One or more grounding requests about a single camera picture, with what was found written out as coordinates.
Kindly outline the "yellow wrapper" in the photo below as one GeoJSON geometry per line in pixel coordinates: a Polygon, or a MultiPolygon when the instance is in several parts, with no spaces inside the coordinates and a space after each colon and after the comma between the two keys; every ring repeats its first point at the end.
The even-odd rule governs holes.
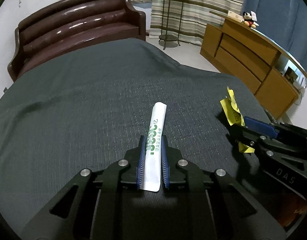
{"type": "MultiPolygon", "coordinates": [[[[230,126],[239,125],[242,127],[246,127],[244,117],[241,114],[240,109],[238,108],[238,105],[236,102],[234,90],[227,87],[227,94],[228,96],[222,99],[220,101],[220,104],[226,115],[229,125],[230,126]]],[[[238,150],[240,153],[247,153],[247,154],[253,154],[255,151],[253,147],[247,146],[243,144],[242,142],[238,142],[238,150]]]]}

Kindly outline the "white paper tube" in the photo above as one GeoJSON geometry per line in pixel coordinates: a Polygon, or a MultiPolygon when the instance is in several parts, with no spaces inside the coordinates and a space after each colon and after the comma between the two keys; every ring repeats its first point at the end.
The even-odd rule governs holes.
{"type": "Polygon", "coordinates": [[[157,102],[152,108],[149,131],[147,134],[144,180],[141,189],[158,192],[161,186],[161,140],[167,106],[157,102]]]}

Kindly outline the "wooden sideboard cabinet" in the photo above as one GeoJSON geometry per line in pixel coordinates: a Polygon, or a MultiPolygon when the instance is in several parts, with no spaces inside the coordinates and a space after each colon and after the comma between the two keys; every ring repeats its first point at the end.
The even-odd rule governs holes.
{"type": "Polygon", "coordinates": [[[245,83],[262,107],[274,118],[283,116],[300,97],[292,75],[300,63],[274,40],[256,29],[222,16],[223,25],[207,24],[200,54],[221,73],[231,74],[245,83]]]}

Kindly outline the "dark grey tablecloth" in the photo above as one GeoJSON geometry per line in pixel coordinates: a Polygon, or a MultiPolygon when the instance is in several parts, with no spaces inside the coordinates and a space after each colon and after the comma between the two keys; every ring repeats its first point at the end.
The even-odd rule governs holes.
{"type": "Polygon", "coordinates": [[[205,170],[255,172],[236,155],[220,101],[234,90],[244,116],[269,119],[236,77],[182,65],[127,39],[64,54],[23,74],[0,99],[0,213],[15,233],[83,168],[121,159],[167,106],[168,143],[205,170]]]}

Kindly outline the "Mickey Mouse plush toy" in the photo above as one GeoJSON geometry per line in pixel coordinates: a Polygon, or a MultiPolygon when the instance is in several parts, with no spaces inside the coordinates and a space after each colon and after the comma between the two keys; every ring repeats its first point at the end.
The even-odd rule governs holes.
{"type": "Polygon", "coordinates": [[[250,11],[250,12],[243,12],[243,20],[242,23],[244,25],[246,25],[247,27],[256,29],[256,27],[258,27],[258,23],[257,23],[257,15],[255,12],[250,11]]]}

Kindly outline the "small box on cabinet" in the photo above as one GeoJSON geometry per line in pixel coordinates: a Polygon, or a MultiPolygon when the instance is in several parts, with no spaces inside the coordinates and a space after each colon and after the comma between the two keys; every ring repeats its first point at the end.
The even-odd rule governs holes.
{"type": "Polygon", "coordinates": [[[227,17],[231,18],[232,20],[235,20],[237,22],[243,22],[244,21],[244,18],[243,16],[233,12],[233,11],[228,11],[227,13],[227,17]]]}

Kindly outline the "blue curtain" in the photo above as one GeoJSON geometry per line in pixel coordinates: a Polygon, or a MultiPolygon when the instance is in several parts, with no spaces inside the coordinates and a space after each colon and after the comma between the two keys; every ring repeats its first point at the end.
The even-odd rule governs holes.
{"type": "Polygon", "coordinates": [[[254,11],[258,30],[288,51],[307,71],[307,5],[303,0],[244,0],[254,11]]]}

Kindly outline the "black metal plant stand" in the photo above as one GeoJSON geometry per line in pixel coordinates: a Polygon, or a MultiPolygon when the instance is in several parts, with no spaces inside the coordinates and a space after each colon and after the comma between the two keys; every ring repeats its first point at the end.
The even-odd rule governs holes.
{"type": "Polygon", "coordinates": [[[161,17],[161,33],[159,42],[163,42],[163,50],[167,48],[167,43],[176,42],[180,46],[180,31],[182,24],[183,7],[185,0],[181,0],[181,10],[178,22],[178,30],[172,30],[170,21],[172,17],[172,0],[163,0],[162,17],[161,17]]]}

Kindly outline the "striped curtain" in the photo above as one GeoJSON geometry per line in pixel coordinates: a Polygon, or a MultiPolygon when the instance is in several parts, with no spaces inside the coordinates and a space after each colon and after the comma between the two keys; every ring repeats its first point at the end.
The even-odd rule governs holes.
{"type": "MultiPolygon", "coordinates": [[[[224,19],[215,13],[241,12],[244,0],[185,0],[180,31],[180,41],[200,46],[207,24],[222,25],[224,19]]],[[[158,38],[161,33],[163,0],[152,0],[150,37],[158,38]]],[[[181,0],[172,0],[171,29],[178,30],[181,0]]]]}

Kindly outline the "brown leather sofa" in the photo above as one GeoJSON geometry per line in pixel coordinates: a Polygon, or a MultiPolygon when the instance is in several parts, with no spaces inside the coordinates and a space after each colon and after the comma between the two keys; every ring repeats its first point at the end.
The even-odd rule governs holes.
{"type": "Polygon", "coordinates": [[[146,39],[145,12],[131,0],[61,0],[18,24],[8,73],[16,81],[63,54],[126,38],[146,39]]]}

